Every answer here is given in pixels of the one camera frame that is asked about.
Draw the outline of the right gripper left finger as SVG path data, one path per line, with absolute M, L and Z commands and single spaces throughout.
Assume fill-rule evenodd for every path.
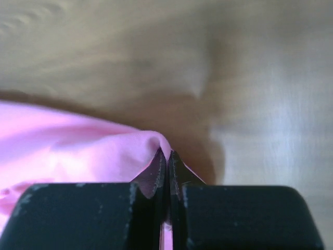
M 131 182 L 43 183 L 18 199 L 1 249 L 162 249 L 166 160 Z

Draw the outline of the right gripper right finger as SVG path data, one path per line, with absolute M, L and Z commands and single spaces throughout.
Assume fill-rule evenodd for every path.
M 301 194 L 281 185 L 207 185 L 169 157 L 174 249 L 324 249 Z

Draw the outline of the pink t shirt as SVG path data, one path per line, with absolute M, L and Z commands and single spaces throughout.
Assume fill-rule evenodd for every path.
M 162 150 L 165 160 L 162 249 L 172 245 L 169 157 L 154 131 L 43 107 L 1 102 L 1 236 L 20 196 L 43 183 L 131 182 Z

